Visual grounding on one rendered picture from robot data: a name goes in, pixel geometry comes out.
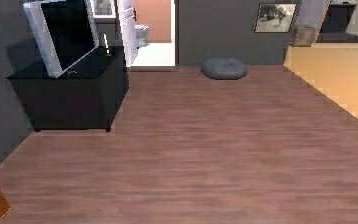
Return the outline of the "grey toilet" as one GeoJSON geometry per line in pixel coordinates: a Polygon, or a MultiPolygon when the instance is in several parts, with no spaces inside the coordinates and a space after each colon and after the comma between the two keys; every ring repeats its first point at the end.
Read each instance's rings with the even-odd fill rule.
{"type": "Polygon", "coordinates": [[[136,30],[136,39],[138,41],[138,47],[147,46],[149,27],[147,25],[136,25],[135,30],[136,30]]]}

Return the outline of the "grey round floor cushion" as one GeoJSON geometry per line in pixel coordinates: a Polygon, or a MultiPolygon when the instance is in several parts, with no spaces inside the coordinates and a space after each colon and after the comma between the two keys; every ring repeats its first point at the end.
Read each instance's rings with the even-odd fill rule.
{"type": "Polygon", "coordinates": [[[201,65],[201,72],[208,78],[216,80],[239,80],[246,76],[248,69],[234,57],[213,57],[201,65]]]}

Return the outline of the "white room door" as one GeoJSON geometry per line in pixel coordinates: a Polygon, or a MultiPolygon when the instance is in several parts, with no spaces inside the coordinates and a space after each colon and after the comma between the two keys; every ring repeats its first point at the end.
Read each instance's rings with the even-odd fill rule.
{"type": "Polygon", "coordinates": [[[138,54],[135,14],[132,0],[117,0],[117,8],[126,66],[131,67],[138,54]]]}

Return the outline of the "black television cabinet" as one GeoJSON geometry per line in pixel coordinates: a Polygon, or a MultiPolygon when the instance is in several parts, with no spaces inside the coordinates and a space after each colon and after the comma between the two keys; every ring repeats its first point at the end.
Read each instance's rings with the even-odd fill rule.
{"type": "Polygon", "coordinates": [[[129,90],[124,50],[99,47],[58,78],[35,62],[8,77],[34,131],[111,130],[129,90]]]}

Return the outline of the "silver framed television set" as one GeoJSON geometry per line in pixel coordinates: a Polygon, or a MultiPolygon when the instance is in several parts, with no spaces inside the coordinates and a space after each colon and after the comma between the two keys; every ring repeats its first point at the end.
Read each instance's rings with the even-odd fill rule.
{"type": "Polygon", "coordinates": [[[99,47],[90,0],[37,0],[23,9],[49,77],[60,77],[99,47]]]}

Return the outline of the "brown square block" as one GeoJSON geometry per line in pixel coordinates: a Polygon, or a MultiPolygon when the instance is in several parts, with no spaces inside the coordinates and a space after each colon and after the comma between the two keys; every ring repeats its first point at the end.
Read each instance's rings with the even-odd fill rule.
{"type": "Polygon", "coordinates": [[[315,40],[316,29],[309,26],[297,26],[294,29],[294,40],[292,45],[295,47],[309,47],[315,40]]]}

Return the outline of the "black cupboard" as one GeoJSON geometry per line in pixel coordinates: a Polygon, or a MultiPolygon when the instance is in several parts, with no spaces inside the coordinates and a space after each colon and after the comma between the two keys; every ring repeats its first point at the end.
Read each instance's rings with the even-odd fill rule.
{"type": "Polygon", "coordinates": [[[326,12],[321,33],[345,32],[355,11],[356,4],[330,4],[326,12]]]}

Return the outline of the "white framed wall picture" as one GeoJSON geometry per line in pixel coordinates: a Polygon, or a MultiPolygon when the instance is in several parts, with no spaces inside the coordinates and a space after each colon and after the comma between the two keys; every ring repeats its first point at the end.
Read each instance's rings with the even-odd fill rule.
{"type": "Polygon", "coordinates": [[[93,15],[96,18],[115,18],[113,0],[91,0],[93,15]]]}

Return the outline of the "framed grey wall picture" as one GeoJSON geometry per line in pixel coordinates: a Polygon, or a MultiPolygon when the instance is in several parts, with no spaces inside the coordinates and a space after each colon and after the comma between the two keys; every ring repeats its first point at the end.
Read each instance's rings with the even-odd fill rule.
{"type": "Polygon", "coordinates": [[[256,33],[287,33],[296,10],[295,3],[261,3],[254,31],[256,33]]]}

